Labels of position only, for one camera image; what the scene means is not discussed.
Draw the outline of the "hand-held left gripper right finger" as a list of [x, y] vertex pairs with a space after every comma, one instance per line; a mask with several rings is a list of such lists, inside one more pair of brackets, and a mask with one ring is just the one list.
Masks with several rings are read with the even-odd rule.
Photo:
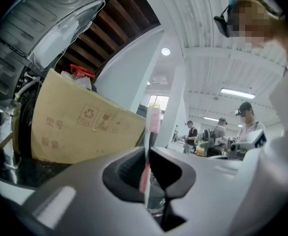
[[235, 161], [153, 148], [150, 162], [165, 191], [161, 227], [167, 232], [253, 235], [280, 209], [280, 164], [259, 150]]

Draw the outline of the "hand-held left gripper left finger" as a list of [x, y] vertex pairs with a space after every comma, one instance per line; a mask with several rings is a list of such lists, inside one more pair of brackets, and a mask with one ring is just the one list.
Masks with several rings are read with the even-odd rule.
[[107, 166], [142, 152], [131, 148], [74, 164], [35, 190], [15, 209], [38, 236], [161, 236], [163, 230], [142, 203], [126, 202], [104, 185]]

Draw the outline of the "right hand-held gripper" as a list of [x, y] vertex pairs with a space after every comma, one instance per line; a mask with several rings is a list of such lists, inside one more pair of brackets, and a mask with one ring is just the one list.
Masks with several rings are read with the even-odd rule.
[[263, 129], [250, 132], [247, 136], [247, 142], [236, 142], [230, 146], [229, 157], [231, 159], [244, 159], [246, 153], [250, 150], [264, 146], [266, 135]]

